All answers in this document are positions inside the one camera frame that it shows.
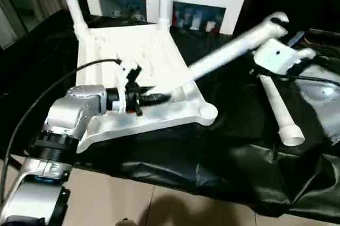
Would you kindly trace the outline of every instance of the white pipe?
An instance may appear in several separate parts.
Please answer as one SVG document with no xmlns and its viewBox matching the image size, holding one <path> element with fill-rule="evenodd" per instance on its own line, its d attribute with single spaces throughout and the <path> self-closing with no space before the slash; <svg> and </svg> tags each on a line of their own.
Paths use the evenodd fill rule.
<svg viewBox="0 0 340 226">
<path fill-rule="evenodd" d="M 304 142 L 303 133 L 292 119 L 285 102 L 281 98 L 271 77 L 260 75 L 270 106 L 274 112 L 279 126 L 279 135 L 282 143 L 287 146 L 296 146 Z"/>
<path fill-rule="evenodd" d="M 178 87 L 192 82 L 209 72 L 231 62 L 242 56 L 248 50 L 253 50 L 271 38 L 280 38 L 287 34 L 287 31 L 278 24 L 265 20 L 253 29 L 240 35 L 226 45 L 215 50 L 211 54 L 198 60 L 189 66 L 186 73 L 177 81 L 172 80 L 166 84 L 160 84 L 148 93 L 170 93 Z"/>
<path fill-rule="evenodd" d="M 87 30 L 88 27 L 81 13 L 78 0 L 66 0 L 66 2 L 70 10 L 71 17 L 73 19 L 74 33 L 77 35 L 77 38 L 79 40 L 79 35 L 81 35 L 84 30 Z"/>
<path fill-rule="evenodd" d="M 161 27 L 169 29 L 170 19 L 169 19 L 169 5 L 171 0 L 160 0 L 159 7 L 159 21 L 158 23 Z"/>
</svg>

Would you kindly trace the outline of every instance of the black cable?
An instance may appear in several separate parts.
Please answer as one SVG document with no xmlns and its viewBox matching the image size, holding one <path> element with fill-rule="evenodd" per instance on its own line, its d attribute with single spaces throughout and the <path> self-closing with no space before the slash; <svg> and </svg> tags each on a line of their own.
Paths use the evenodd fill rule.
<svg viewBox="0 0 340 226">
<path fill-rule="evenodd" d="M 7 151 L 6 151 L 6 155 L 5 155 L 5 159 L 4 159 L 4 165 L 2 167 L 2 173 L 1 173 L 1 180 L 0 180 L 0 206 L 2 206 L 3 201 L 4 201 L 4 191 L 5 191 L 5 184 L 6 184 L 6 178 L 7 178 L 7 168 L 8 168 L 8 163 L 9 163 L 9 158 L 11 155 L 11 148 L 13 146 L 13 142 L 14 142 L 14 138 L 20 128 L 20 126 L 22 125 L 22 123 L 25 121 L 25 119 L 27 118 L 27 116 L 29 115 L 30 111 L 32 111 L 32 109 L 37 105 L 37 103 L 46 95 L 48 94 L 54 87 L 56 87 L 57 85 L 59 85 L 60 83 L 62 83 L 65 79 L 67 79 L 68 77 L 70 77 L 71 75 L 73 75 L 74 73 L 87 68 L 91 65 L 94 64 L 98 64 L 98 63 L 104 63 L 104 62 L 115 62 L 119 64 L 119 60 L 117 59 L 102 59 L 102 60 L 94 60 L 93 62 L 89 62 L 86 63 L 72 71 L 70 71 L 69 73 L 67 73 L 66 75 L 64 75 L 62 78 L 60 78 L 59 80 L 57 80 L 56 82 L 54 82 L 49 88 L 47 88 L 39 97 L 38 99 L 29 107 L 29 109 L 26 111 L 26 113 L 22 116 L 22 118 L 20 119 L 19 123 L 17 124 L 17 126 L 14 129 L 14 132 L 11 136 L 11 139 L 8 143 L 7 146 Z"/>
<path fill-rule="evenodd" d="M 330 83 L 334 84 L 337 87 L 340 87 L 340 82 L 333 81 L 330 79 L 322 79 L 320 77 L 314 77 L 314 76 L 295 76 L 295 75 L 281 75 L 281 74 L 276 74 L 276 73 L 261 73 L 261 75 L 265 76 L 271 76 L 271 77 L 281 77 L 285 79 L 289 79 L 290 81 L 295 81 L 296 79 L 301 79 L 301 80 L 308 80 L 308 81 L 315 81 L 315 82 L 320 82 L 320 83 Z"/>
</svg>

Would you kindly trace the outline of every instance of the tiled floor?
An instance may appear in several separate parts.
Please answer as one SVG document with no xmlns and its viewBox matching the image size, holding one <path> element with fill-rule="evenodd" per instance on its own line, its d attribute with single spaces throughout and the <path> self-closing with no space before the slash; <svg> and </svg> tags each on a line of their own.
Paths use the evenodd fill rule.
<svg viewBox="0 0 340 226">
<path fill-rule="evenodd" d="M 16 171 L 10 170 L 8 181 Z M 128 218 L 138 226 L 331 226 L 324 222 L 283 215 L 268 218 L 248 207 L 194 196 L 163 187 L 74 169 L 63 226 L 112 225 Z"/>
</svg>

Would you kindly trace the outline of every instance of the table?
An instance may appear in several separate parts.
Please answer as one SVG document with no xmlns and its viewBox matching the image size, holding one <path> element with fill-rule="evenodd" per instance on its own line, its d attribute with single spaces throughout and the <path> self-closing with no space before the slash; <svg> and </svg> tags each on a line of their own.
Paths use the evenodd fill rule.
<svg viewBox="0 0 340 226">
<path fill-rule="evenodd" d="M 87 18 L 90 27 L 121 25 L 110 18 Z M 227 41 L 214 33 L 172 29 L 187 64 Z M 6 147 L 20 117 L 45 88 L 77 65 L 78 42 L 67 11 L 60 11 L 1 55 L 0 147 Z M 294 214 L 340 223 L 340 159 L 330 147 L 314 110 L 293 83 L 277 82 L 306 141 L 284 146 L 259 80 L 249 75 L 245 55 L 197 81 L 219 110 L 209 127 L 188 124 L 94 144 L 77 156 L 76 167 L 110 176 L 166 186 L 238 202 L 267 216 Z M 40 131 L 50 105 L 75 82 L 61 84 L 31 113 L 15 140 L 23 154 Z"/>
</svg>

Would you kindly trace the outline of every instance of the black table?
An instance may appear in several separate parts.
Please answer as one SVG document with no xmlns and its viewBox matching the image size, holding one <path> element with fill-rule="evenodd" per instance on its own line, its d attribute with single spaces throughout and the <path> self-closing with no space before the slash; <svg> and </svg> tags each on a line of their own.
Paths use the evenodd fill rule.
<svg viewBox="0 0 340 226">
<path fill-rule="evenodd" d="M 89 17 L 89 26 L 127 25 Z M 172 29 L 187 64 L 227 41 L 217 34 Z M 78 42 L 67 11 L 39 25 L 1 55 L 1 147 L 28 106 L 55 80 L 77 65 Z M 306 141 L 284 146 L 259 80 L 244 55 L 197 81 L 204 98 L 219 111 L 208 127 L 187 124 L 96 143 L 77 156 L 76 166 L 110 176 L 166 186 L 224 201 L 238 202 L 267 216 L 294 214 L 340 223 L 340 159 L 330 146 L 314 110 L 290 82 L 276 82 Z M 58 86 L 30 114 L 15 140 L 23 154 L 36 137 L 52 103 L 75 84 Z"/>
</svg>

